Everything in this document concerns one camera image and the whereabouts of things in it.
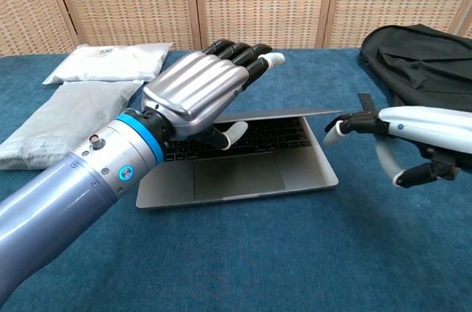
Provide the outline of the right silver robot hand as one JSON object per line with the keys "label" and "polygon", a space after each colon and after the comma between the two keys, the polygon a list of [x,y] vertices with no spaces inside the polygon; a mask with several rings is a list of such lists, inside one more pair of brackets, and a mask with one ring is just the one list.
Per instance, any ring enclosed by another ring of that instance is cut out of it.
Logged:
{"label": "right silver robot hand", "polygon": [[[353,131],[376,138],[378,160],[396,187],[452,181],[459,171],[471,171],[470,112],[404,105],[342,114],[326,126],[323,143],[332,145]],[[415,145],[428,162],[401,167],[388,143],[394,138]]]}

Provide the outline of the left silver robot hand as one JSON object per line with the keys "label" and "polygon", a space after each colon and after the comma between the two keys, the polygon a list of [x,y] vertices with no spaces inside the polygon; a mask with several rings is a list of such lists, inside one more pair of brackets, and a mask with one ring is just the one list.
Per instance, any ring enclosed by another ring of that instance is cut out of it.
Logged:
{"label": "left silver robot hand", "polygon": [[248,126],[237,122],[222,132],[215,128],[215,120],[240,93],[284,62],[285,56],[266,44],[220,39],[180,58],[148,83],[142,107],[171,124],[169,139],[194,139],[228,150]]}

